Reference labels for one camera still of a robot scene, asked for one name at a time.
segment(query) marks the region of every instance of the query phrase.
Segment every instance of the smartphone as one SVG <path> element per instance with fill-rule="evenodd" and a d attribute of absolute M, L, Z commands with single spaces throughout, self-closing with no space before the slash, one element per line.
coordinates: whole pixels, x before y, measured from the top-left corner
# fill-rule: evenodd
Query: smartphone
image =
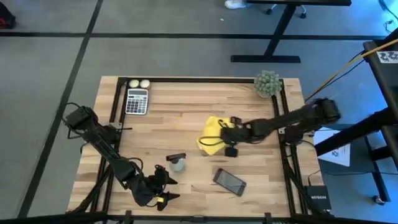
<path fill-rule="evenodd" d="M 220 184 L 230 192 L 237 196 L 242 196 L 243 190 L 246 187 L 245 181 L 235 177 L 234 175 L 226 172 L 224 169 L 219 168 L 213 179 L 214 182 Z"/>

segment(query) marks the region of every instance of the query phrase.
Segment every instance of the yellow cloth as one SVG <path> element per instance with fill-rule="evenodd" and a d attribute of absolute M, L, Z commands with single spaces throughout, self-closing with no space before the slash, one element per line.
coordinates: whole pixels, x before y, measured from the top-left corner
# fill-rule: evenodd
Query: yellow cloth
<path fill-rule="evenodd" d="M 206 120 L 205 128 L 203 129 L 203 132 L 201 134 L 201 137 L 205 136 L 220 136 L 220 131 L 221 131 L 221 126 L 218 123 L 218 120 L 222 120 L 228 127 L 233 128 L 234 124 L 231 123 L 230 118 L 220 118 L 216 116 L 211 116 Z M 199 142 L 199 139 L 197 139 L 198 147 L 199 149 L 203 150 L 206 154 L 208 155 L 213 155 L 220 149 L 223 149 L 226 144 L 221 142 L 215 146 L 205 146 Z M 220 138 L 208 138 L 208 139 L 202 139 L 201 142 L 205 144 L 215 144 L 220 142 Z"/>

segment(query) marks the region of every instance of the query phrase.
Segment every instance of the calculator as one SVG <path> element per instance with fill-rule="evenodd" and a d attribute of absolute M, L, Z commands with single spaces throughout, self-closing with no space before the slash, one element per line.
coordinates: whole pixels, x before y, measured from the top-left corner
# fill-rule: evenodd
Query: calculator
<path fill-rule="evenodd" d="M 126 114 L 144 115 L 148 108 L 148 90 L 131 88 L 127 93 Z"/>

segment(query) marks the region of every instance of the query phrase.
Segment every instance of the yellow bag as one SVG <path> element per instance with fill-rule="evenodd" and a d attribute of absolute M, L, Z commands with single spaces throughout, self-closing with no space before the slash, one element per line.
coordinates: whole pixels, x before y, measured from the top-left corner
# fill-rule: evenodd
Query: yellow bag
<path fill-rule="evenodd" d="M 226 144 L 220 139 L 222 128 L 220 123 L 230 128 L 234 127 L 230 118 L 211 116 L 206 120 L 205 128 L 203 129 L 201 137 L 197 139 L 199 149 L 206 155 L 214 155 L 226 146 Z"/>

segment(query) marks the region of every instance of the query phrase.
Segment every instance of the desk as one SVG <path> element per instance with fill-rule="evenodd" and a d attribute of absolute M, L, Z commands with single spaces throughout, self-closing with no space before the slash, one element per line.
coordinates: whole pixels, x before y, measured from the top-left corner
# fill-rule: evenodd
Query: desk
<path fill-rule="evenodd" d="M 364 49 L 365 51 L 373 50 L 376 47 L 396 38 L 398 38 L 398 29 L 386 37 L 385 40 L 365 42 Z M 382 51 L 398 51 L 398 44 L 391 45 Z M 387 193 L 386 186 L 384 185 L 384 181 L 382 180 L 382 176 L 381 174 L 378 174 L 379 168 L 377 167 L 376 161 L 392 157 L 398 169 L 398 127 L 394 126 L 394 124 L 398 124 L 398 63 L 381 63 L 376 53 L 367 56 L 366 60 L 369 62 L 382 94 L 386 99 L 388 107 L 372 114 L 368 118 L 352 125 L 348 129 L 341 131 L 323 142 L 320 142 L 315 147 L 318 154 L 322 155 L 340 146 L 344 146 L 355 139 L 364 137 L 366 145 L 369 148 L 369 156 L 373 161 L 374 170 L 376 172 L 372 173 L 372 175 L 379 191 L 378 196 L 380 196 L 380 199 L 383 202 L 389 202 L 390 198 Z M 366 136 L 378 130 L 382 131 L 387 146 L 371 150 Z"/>
<path fill-rule="evenodd" d="M 284 39 L 284 32 L 292 19 L 297 6 L 350 6 L 351 0 L 247 0 L 247 3 L 256 4 L 285 4 L 285 10 L 279 20 L 271 41 L 268 44 L 264 55 L 232 55 L 231 62 L 277 62 L 277 63 L 300 63 L 299 56 L 276 56 L 275 49 L 281 39 Z"/>
<path fill-rule="evenodd" d="M 149 112 L 145 116 L 123 117 L 123 84 L 126 78 L 119 77 L 102 77 L 94 111 L 100 123 L 108 123 L 113 101 L 118 96 L 116 87 L 121 86 L 120 96 L 123 97 L 119 98 L 114 108 L 116 114 L 121 114 L 123 118 L 114 119 L 124 120 L 124 128 L 132 128 L 132 131 L 123 131 L 119 153 L 124 157 L 141 158 L 146 176 L 154 173 L 156 164 L 170 170 L 165 160 L 166 155 L 187 153 L 185 172 L 176 174 L 170 171 L 170 177 L 178 185 L 167 186 L 167 190 L 181 194 L 181 197 L 170 201 L 164 211 L 158 212 L 156 208 L 138 206 L 131 192 L 124 190 L 116 181 L 111 187 L 109 209 L 106 209 L 108 214 L 124 215 L 126 210 L 131 210 L 135 218 L 204 216 L 264 221 L 264 213 L 271 213 L 273 217 L 290 217 L 290 206 L 297 213 L 301 212 L 299 195 L 294 185 L 290 185 L 290 181 L 285 182 L 277 131 L 260 144 L 238 144 L 237 158 L 205 157 L 196 145 L 195 140 L 200 136 L 209 116 L 237 116 L 244 121 L 274 117 L 274 102 L 270 98 L 260 98 L 253 92 L 252 78 L 149 79 L 152 86 Z M 304 102 L 299 80 L 284 79 L 284 86 L 289 109 L 300 108 Z M 275 102 L 276 100 L 280 102 L 281 96 L 278 95 Z M 279 111 L 283 111 L 281 103 L 277 103 L 277 106 Z M 320 169 L 317 154 L 309 144 L 298 145 L 297 149 L 300 179 L 305 180 L 306 184 L 308 175 Z M 84 147 L 69 210 L 75 208 L 94 186 L 100 160 L 101 156 L 91 146 Z M 236 197 L 213 183 L 213 176 L 219 167 L 247 182 L 242 197 Z M 313 175 L 311 181 L 315 185 L 323 185 L 320 173 Z M 293 205 L 289 205 L 289 186 L 293 187 Z M 104 192 L 105 190 L 101 191 L 99 203 L 107 201 Z"/>

